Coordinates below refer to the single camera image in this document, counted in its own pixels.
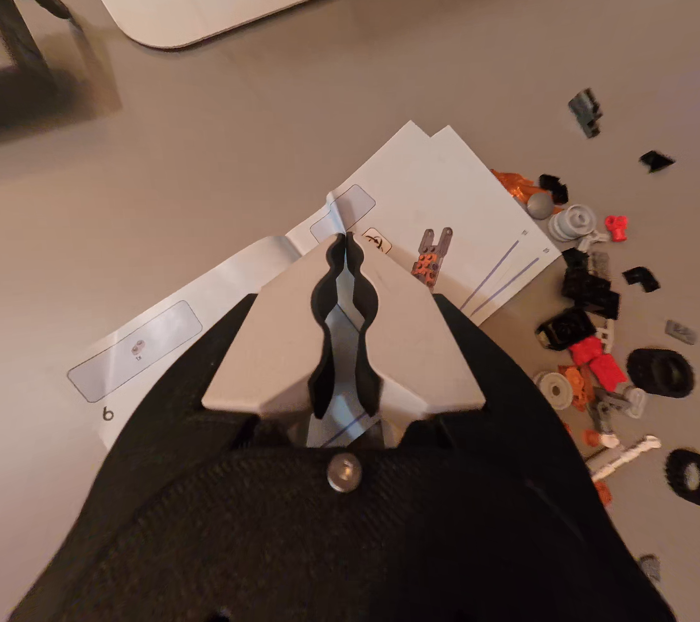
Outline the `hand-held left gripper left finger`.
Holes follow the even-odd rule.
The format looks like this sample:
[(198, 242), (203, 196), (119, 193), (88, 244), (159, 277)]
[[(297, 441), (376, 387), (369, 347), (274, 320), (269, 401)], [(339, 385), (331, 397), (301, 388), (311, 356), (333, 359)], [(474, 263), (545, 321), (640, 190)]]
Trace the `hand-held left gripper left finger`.
[(335, 233), (264, 285), (207, 387), (207, 410), (294, 425), (322, 419), (335, 390), (327, 319), (338, 302), (346, 235)]

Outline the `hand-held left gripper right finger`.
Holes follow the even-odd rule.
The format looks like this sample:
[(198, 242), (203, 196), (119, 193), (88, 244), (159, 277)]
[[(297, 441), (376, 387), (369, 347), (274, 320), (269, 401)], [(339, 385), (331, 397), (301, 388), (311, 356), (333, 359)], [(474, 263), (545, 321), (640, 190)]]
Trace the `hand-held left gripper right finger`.
[(364, 237), (346, 236), (358, 329), (355, 387), (360, 404), (395, 448), (409, 425), (479, 410), (480, 389), (435, 297)]

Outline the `lego instruction booklet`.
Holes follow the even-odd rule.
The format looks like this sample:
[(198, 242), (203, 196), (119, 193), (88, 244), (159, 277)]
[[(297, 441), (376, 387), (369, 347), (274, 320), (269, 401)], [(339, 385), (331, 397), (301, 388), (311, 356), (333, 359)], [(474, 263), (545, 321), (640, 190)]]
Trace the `lego instruction booklet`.
[(436, 292), (481, 325), (561, 257), (451, 127), (427, 136), (404, 125), (332, 191), (320, 211), (285, 235), (265, 237), (98, 341), (67, 380), (87, 401), (110, 449), (146, 391), (247, 294), (343, 228), (381, 242), (409, 270), (419, 238), (451, 227)]

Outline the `grey lego wheel hub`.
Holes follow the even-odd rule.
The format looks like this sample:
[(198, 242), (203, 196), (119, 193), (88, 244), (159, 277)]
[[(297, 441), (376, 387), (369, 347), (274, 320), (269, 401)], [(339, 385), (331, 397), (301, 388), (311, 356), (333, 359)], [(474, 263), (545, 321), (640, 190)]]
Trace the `grey lego wheel hub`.
[(542, 371), (533, 378), (533, 382), (555, 410), (563, 411), (572, 405), (573, 387), (565, 375)]
[(555, 241), (570, 242), (593, 232), (597, 222), (597, 216), (589, 206), (574, 204), (551, 216), (547, 227)]

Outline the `pile of lego pieces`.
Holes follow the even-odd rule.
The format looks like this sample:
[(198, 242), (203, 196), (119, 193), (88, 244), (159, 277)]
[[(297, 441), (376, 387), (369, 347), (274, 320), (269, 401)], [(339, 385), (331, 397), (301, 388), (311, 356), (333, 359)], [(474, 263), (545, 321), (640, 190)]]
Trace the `pile of lego pieces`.
[(646, 436), (625, 448), (611, 424), (614, 410), (630, 416), (642, 412), (646, 394), (628, 382), (626, 373), (612, 355), (621, 297), (606, 274), (606, 256), (602, 256), (603, 269), (600, 270), (590, 249), (598, 244), (625, 240), (626, 218), (608, 216), (606, 232), (596, 228), (570, 241), (575, 246), (562, 252), (565, 273), (561, 294), (573, 304), (536, 329), (544, 348), (567, 352), (571, 357), (571, 363), (560, 366), (556, 372), (565, 375), (573, 387), (571, 406), (579, 411), (588, 410), (594, 423), (593, 429), (584, 434), (584, 440), (589, 446), (599, 448), (589, 462), (589, 470), (605, 505), (611, 499), (606, 478), (642, 454), (661, 447), (658, 438)]

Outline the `orange lego flame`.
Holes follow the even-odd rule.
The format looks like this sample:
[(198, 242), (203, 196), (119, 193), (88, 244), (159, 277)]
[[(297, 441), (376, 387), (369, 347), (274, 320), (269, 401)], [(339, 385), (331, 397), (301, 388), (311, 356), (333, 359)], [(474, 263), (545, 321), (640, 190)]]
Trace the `orange lego flame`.
[(544, 220), (564, 210), (557, 205), (550, 190), (543, 189), (532, 180), (513, 172), (491, 169), (491, 173), (531, 218)]

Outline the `wide black lego tyre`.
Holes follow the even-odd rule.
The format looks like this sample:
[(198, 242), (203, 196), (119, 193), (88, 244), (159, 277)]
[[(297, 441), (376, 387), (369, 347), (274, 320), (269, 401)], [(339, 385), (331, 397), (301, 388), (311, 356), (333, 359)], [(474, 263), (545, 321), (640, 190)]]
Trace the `wide black lego tyre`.
[(635, 349), (626, 360), (626, 368), (633, 384), (652, 395), (682, 399), (695, 388), (691, 365), (683, 355), (671, 349)]

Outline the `black lego arch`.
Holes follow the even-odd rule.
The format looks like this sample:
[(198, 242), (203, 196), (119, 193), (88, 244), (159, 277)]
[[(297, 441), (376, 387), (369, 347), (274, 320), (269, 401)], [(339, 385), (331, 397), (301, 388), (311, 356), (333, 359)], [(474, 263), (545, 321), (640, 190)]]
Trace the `black lego arch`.
[(633, 267), (622, 273), (628, 285), (639, 285), (644, 293), (652, 293), (660, 289), (660, 283), (647, 267)]

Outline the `small grey lego tile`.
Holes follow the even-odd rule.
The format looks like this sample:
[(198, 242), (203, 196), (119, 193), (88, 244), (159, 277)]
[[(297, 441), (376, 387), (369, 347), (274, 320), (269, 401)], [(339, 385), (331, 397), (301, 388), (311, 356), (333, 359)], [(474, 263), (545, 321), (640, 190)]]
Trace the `small grey lego tile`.
[(694, 329), (674, 320), (666, 321), (664, 333), (687, 345), (695, 345), (699, 338), (698, 333)]

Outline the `thin black lego tyre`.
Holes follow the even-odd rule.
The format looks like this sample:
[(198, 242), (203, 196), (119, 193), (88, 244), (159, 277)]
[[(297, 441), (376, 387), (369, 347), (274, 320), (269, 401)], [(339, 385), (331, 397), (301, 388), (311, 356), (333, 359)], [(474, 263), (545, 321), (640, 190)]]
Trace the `thin black lego tyre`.
[(670, 489), (687, 502), (699, 506), (699, 453), (683, 448), (671, 451), (665, 471)]

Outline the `black lego slope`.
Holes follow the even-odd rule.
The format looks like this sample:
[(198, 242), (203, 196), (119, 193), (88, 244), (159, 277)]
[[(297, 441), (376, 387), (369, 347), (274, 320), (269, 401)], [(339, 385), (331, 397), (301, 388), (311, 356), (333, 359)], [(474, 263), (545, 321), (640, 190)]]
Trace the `black lego slope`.
[(663, 171), (676, 163), (673, 158), (655, 150), (644, 153), (638, 161), (647, 168), (649, 174)]

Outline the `black lego bracket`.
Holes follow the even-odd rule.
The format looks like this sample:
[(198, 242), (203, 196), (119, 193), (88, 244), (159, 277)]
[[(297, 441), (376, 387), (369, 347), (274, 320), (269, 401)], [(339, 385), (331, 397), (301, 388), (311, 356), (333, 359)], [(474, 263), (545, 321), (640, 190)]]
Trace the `black lego bracket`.
[(569, 100), (568, 108), (587, 139), (599, 135), (599, 121), (603, 114), (592, 89), (586, 88), (578, 92)]

